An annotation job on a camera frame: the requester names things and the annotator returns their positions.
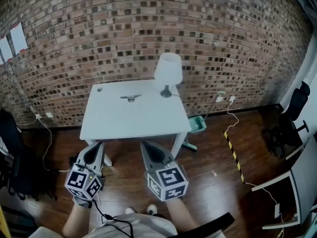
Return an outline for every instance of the office chair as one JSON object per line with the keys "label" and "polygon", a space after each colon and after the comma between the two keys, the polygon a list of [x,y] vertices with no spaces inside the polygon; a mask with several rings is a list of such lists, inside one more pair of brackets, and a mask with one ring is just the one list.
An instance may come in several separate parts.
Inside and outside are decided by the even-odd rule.
{"label": "office chair", "polygon": [[45,192],[57,200],[50,190],[51,185],[54,184],[54,172],[44,169],[42,159],[36,156],[32,148],[23,143],[12,114],[1,108],[0,137],[9,154],[14,158],[9,171],[6,171],[4,167],[0,170],[6,176],[4,180],[8,179],[9,193],[11,195],[17,193],[21,200],[24,200],[26,195],[31,195],[38,200],[38,194]]}
{"label": "office chair", "polygon": [[[267,150],[269,152],[282,158],[285,156],[285,144],[289,146],[300,146],[302,144],[298,132],[304,128],[309,132],[308,126],[306,122],[303,121],[304,125],[296,128],[293,121],[300,115],[309,95],[309,86],[305,82],[302,82],[301,87],[294,90],[287,111],[279,115],[277,120],[278,126],[272,130],[262,130],[262,133],[268,133],[270,135],[267,140]],[[281,149],[281,154],[277,152],[278,148]]]}

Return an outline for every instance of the person's hand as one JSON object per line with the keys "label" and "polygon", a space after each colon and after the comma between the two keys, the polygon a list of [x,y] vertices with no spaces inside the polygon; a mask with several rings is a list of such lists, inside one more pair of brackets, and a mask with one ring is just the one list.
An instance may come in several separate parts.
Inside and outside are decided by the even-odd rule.
{"label": "person's hand", "polygon": [[93,205],[92,201],[88,201],[88,200],[86,201],[77,196],[74,196],[73,202],[85,208],[91,208]]}

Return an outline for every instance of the lamp base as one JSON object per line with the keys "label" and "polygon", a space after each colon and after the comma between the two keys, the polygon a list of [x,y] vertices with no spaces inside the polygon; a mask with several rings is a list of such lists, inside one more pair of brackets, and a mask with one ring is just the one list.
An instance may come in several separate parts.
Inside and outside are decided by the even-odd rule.
{"label": "lamp base", "polygon": [[172,93],[170,92],[168,85],[165,85],[165,88],[163,91],[161,91],[160,95],[164,98],[169,98],[172,96]]}

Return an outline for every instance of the white desk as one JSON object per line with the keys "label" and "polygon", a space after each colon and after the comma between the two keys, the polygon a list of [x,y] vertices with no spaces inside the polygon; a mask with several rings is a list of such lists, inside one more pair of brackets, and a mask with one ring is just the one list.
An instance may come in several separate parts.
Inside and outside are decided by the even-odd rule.
{"label": "white desk", "polygon": [[[92,144],[98,139],[177,134],[171,151],[176,157],[191,127],[180,98],[174,95],[164,98],[160,95],[162,89],[154,80],[93,85],[80,139]],[[170,90],[179,95],[175,86]],[[140,96],[134,102],[121,98],[133,95]],[[112,166],[106,155],[105,163]]]}
{"label": "white desk", "polygon": [[290,178],[294,191],[297,216],[292,220],[280,224],[265,225],[263,229],[285,228],[302,224],[308,216],[317,197],[317,142],[314,136],[308,140],[303,152],[290,171],[269,180],[251,190],[265,188],[282,179]]}

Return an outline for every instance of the white lamp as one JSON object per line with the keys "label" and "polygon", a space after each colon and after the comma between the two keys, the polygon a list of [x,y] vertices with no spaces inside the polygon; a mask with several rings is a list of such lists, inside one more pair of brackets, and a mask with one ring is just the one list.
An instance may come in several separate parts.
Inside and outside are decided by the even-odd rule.
{"label": "white lamp", "polygon": [[183,80],[182,60],[177,54],[163,53],[158,61],[154,78],[158,83],[165,85],[160,94],[162,97],[168,98],[172,96],[168,86],[177,85]]}

